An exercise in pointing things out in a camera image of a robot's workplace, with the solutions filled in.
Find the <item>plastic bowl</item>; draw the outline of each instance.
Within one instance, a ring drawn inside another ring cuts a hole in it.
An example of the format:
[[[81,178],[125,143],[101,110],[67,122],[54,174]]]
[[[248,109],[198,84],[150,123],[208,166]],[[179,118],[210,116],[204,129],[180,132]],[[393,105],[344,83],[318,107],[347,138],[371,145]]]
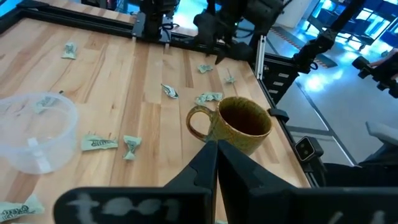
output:
[[[63,167],[76,151],[78,113],[56,93],[30,93],[0,100],[0,156],[19,171],[46,174]]]

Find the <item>mustard yellow mug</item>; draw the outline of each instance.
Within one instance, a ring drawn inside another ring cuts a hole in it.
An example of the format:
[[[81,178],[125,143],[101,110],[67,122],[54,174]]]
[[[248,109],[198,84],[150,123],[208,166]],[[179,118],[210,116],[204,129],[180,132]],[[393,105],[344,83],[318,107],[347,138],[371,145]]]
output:
[[[191,118],[197,112],[205,113],[210,118],[207,135],[191,125]],[[191,134],[204,142],[226,140],[250,156],[271,132],[272,122],[261,106],[247,98],[233,96],[218,102],[215,111],[206,106],[192,108],[187,115],[187,127]]]

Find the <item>black clamp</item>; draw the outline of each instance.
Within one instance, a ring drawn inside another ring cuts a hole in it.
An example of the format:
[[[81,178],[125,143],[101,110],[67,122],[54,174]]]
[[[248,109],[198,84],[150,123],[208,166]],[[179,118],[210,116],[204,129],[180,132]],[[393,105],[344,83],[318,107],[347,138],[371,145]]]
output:
[[[277,119],[281,119],[285,123],[287,123],[289,121],[289,116],[287,115],[286,111],[284,111],[284,110],[280,110],[277,108],[269,108],[267,111],[270,116],[274,116]]]

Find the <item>warning tape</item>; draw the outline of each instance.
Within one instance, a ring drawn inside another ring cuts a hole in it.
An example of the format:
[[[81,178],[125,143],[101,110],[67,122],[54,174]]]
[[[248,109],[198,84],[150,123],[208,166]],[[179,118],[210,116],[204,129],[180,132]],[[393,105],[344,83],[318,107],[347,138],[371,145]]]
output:
[[[277,32],[276,30],[274,30],[273,28],[271,28],[271,31],[276,34],[277,36],[279,36],[280,38],[286,40],[286,42],[290,43],[291,45],[293,45],[295,48],[301,50],[301,46],[297,45],[295,42],[289,40],[287,37],[285,37],[284,35],[282,35],[281,33]],[[314,62],[316,62],[317,64],[321,65],[324,68],[329,68],[326,64],[324,64],[323,62],[319,61],[318,59],[315,59]]]

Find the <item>wooden table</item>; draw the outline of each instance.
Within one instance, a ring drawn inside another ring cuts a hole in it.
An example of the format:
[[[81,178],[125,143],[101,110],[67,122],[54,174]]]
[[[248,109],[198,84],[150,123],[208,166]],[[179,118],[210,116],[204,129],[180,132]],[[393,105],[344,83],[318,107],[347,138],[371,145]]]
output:
[[[56,0],[51,4],[121,21],[134,22],[125,14]],[[65,43],[78,46],[77,59],[62,59]],[[119,148],[81,152],[62,169],[46,175],[16,171],[0,159],[0,200],[24,202],[36,194],[44,204],[44,215],[25,216],[17,222],[47,224],[52,221],[54,201],[79,186],[163,186],[178,174],[202,148],[185,126],[196,96],[222,92],[244,96],[265,109],[270,105],[246,62],[224,59],[210,73],[197,66],[214,64],[215,57],[178,48],[135,42],[87,30],[23,19],[0,36],[1,98],[35,91],[63,90],[78,109],[78,142],[95,133],[118,138]],[[232,75],[233,85],[224,83]],[[173,100],[160,84],[173,86],[180,98]],[[210,108],[215,103],[207,103]],[[297,187],[309,187],[307,179],[279,123],[251,156],[279,177]],[[208,118],[193,117],[192,124],[204,133]],[[122,159],[126,151],[123,135],[139,136],[142,144],[135,161]],[[216,218],[226,220],[220,192]]]

